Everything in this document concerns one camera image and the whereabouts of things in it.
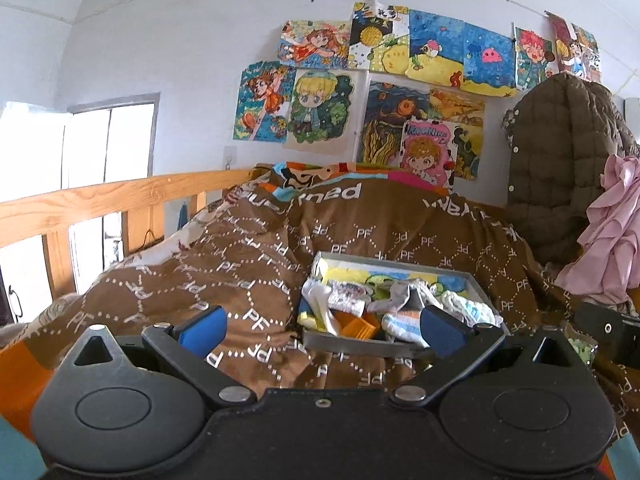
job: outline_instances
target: drawing of blonde boy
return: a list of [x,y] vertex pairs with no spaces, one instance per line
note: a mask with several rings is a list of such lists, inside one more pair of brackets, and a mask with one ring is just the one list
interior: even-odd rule
[[320,129],[318,107],[335,95],[338,79],[330,72],[310,70],[303,74],[294,87],[294,99],[302,110],[294,118],[294,133]]

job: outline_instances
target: drawing on paper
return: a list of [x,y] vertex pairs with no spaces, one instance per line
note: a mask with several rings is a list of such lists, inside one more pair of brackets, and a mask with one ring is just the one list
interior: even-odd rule
[[458,147],[456,176],[467,180],[478,178],[482,153],[484,102],[478,97],[432,88],[429,92],[429,118],[457,123],[454,142]]
[[558,70],[586,81],[600,82],[600,51],[593,34],[567,20],[546,12],[556,33]]
[[460,88],[475,94],[516,95],[513,41],[496,32],[465,23],[465,57]]
[[409,66],[409,9],[353,6],[349,68],[404,74]]
[[284,142],[296,70],[276,61],[251,64],[242,72],[234,139]]
[[406,76],[442,86],[460,86],[465,22],[420,10],[409,11],[410,63]]
[[397,166],[404,123],[412,117],[426,119],[428,110],[429,96],[424,92],[372,81],[356,160]]
[[400,167],[410,170],[433,186],[453,187],[456,146],[455,124],[409,120],[402,129]]
[[531,30],[513,27],[516,38],[516,88],[531,90],[554,74],[553,44]]
[[298,144],[341,137],[349,118],[352,92],[349,75],[327,70],[298,70],[289,136]]
[[351,22],[288,21],[278,59],[300,68],[347,68]]

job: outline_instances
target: wooden bed rail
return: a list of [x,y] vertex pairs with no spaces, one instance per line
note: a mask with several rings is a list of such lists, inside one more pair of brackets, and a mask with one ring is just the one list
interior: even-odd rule
[[42,235],[51,296],[56,299],[76,291],[69,226],[122,212],[122,241],[127,256],[142,247],[149,232],[153,233],[150,240],[163,236],[164,202],[190,197],[191,217],[206,205],[208,191],[227,189],[261,173],[261,170],[177,173],[0,202],[0,248]]

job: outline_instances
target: brown puffer jacket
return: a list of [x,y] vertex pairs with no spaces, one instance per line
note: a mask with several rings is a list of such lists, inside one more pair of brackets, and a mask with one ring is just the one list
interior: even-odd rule
[[527,93],[503,125],[511,143],[506,217],[541,264],[567,264],[603,189],[610,154],[640,153],[598,83],[561,73]]

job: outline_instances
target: drawing of red-haired girl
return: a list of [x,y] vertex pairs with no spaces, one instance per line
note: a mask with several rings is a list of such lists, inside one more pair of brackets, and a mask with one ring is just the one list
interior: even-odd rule
[[248,140],[255,139],[264,116],[276,113],[282,106],[284,97],[278,90],[286,70],[286,67],[265,70],[246,82],[246,86],[254,95],[254,100],[263,102],[262,109],[257,117],[249,112],[242,116],[242,124],[251,132]]
[[284,47],[281,58],[299,63],[312,54],[322,57],[334,57],[340,52],[342,44],[336,38],[335,33],[329,28],[321,28],[308,33],[302,40],[297,42],[292,37],[287,37],[287,45]]

